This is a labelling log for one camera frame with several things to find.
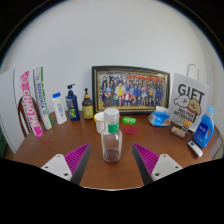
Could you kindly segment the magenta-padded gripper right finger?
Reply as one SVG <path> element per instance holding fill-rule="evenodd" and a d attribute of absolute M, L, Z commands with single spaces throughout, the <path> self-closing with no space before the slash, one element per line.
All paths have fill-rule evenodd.
<path fill-rule="evenodd" d="M 136 143 L 133 144 L 132 153 L 145 185 L 182 169 L 168 154 L 158 155 Z"/>

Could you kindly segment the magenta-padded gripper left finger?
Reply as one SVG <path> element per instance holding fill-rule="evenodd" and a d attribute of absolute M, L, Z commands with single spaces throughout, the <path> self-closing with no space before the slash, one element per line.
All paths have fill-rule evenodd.
<path fill-rule="evenodd" d="M 66 155 L 56 154 L 42 166 L 42 169 L 79 185 L 90 154 L 91 145 L 87 143 Z"/>

